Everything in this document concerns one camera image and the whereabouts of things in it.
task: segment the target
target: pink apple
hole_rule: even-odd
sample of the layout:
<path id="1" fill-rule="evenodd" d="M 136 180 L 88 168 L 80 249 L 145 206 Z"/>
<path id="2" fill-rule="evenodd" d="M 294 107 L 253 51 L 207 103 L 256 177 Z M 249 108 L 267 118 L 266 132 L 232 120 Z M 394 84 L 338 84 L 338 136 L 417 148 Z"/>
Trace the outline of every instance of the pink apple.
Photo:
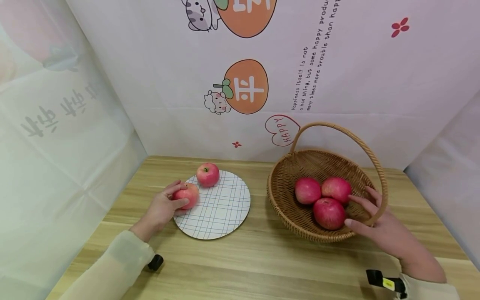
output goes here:
<path id="1" fill-rule="evenodd" d="M 332 198 L 322 198 L 313 205 L 313 215 L 320 226 L 328 230 L 342 228 L 345 221 L 345 209 L 339 201 Z"/>
<path id="2" fill-rule="evenodd" d="M 322 184 L 322 196 L 338 200 L 343 206 L 347 205 L 350 199 L 348 195 L 352 193 L 350 183 L 345 179 L 330 177 Z"/>
<path id="3" fill-rule="evenodd" d="M 220 178 L 220 170 L 215 164 L 205 163 L 197 169 L 198 183 L 206 188 L 216 185 Z"/>
<path id="4" fill-rule="evenodd" d="M 190 209 L 197 204 L 199 192 L 196 185 L 189 182 L 186 182 L 185 185 L 187 186 L 187 189 L 179 190 L 173 193 L 172 200 L 187 198 L 190 202 L 188 202 L 187 205 L 184 205 L 181 209 Z"/>
<path id="5" fill-rule="evenodd" d="M 295 183 L 295 196 L 302 204 L 313 204 L 322 197 L 322 188 L 314 178 L 300 178 Z"/>

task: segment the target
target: human hand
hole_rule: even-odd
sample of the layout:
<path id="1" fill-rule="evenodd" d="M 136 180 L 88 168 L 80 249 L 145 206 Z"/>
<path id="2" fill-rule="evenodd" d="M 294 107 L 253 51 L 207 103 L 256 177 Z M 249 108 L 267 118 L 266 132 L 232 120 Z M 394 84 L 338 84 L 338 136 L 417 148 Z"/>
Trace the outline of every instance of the human hand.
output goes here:
<path id="1" fill-rule="evenodd" d="M 169 184 L 162 192 L 156 194 L 150 203 L 145 215 L 130 228 L 138 238 L 148 242 L 158 231 L 173 218 L 185 214 L 187 211 L 180 209 L 188 204 L 187 198 L 171 200 L 172 194 L 179 190 L 185 190 L 187 186 L 180 180 Z"/>
<path id="2" fill-rule="evenodd" d="M 350 200 L 360 204 L 370 215 L 375 215 L 382 204 L 382 195 L 365 187 L 376 200 L 376 205 L 367 199 L 350 195 Z M 434 256 L 387 208 L 373 227 L 361 222 L 346 219 L 345 225 L 353 232 L 371 239 L 385 253 L 400 260 L 402 273 L 431 282 L 446 282 L 445 272 Z"/>

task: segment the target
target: heart shape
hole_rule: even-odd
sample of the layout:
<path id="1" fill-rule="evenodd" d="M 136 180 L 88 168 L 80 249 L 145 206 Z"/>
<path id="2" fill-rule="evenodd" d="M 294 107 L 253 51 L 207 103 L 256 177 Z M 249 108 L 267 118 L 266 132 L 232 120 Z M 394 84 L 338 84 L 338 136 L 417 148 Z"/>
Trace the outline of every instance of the heart shape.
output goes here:
<path id="1" fill-rule="evenodd" d="M 272 136 L 274 145 L 285 147 L 293 143 L 295 135 L 300 130 L 300 125 L 292 118 L 285 115 L 273 115 L 265 122 L 265 129 Z"/>

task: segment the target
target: wicker basket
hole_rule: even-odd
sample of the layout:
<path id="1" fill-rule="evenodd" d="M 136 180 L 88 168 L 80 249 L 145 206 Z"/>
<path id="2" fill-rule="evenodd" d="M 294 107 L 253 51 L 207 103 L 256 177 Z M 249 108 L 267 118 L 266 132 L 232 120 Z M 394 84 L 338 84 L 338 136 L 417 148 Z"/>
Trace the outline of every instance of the wicker basket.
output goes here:
<path id="1" fill-rule="evenodd" d="M 349 218 L 371 226 L 384 213 L 388 204 L 388 190 L 385 173 L 370 148 L 349 130 L 327 122 L 314 122 L 303 126 L 295 136 L 290 152 L 283 156 L 274 166 L 268 177 L 267 193 L 275 212 L 288 229 L 302 238 L 315 242 L 335 242 L 355 235 L 343 226 L 339 230 L 327 230 L 320 227 L 313 217 L 312 206 L 300 204 L 295 199 L 295 182 L 301 177 L 313 177 L 320 183 L 328 177 L 341 177 L 352 186 L 352 194 L 372 203 L 375 200 L 365 191 L 365 186 L 375 188 L 372 181 L 354 162 L 338 154 L 320 150 L 307 149 L 295 151 L 300 135 L 309 127 L 326 126 L 348 135 L 367 153 L 377 170 L 382 184 L 382 205 L 374 216 L 359 204 L 350 201 L 346 207 Z"/>

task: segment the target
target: grid-patterned plate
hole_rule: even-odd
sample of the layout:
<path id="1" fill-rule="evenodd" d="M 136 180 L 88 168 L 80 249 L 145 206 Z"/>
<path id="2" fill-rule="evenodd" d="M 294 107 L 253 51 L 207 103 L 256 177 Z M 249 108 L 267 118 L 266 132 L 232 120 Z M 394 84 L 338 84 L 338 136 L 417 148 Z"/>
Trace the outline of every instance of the grid-patterned plate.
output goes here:
<path id="1" fill-rule="evenodd" d="M 237 175 L 220 171 L 218 183 L 202 188 L 197 177 L 187 182 L 200 192 L 197 205 L 182 216 L 176 216 L 177 226 L 187 235 L 200 240 L 221 238 L 240 226 L 250 211 L 250 191 Z"/>

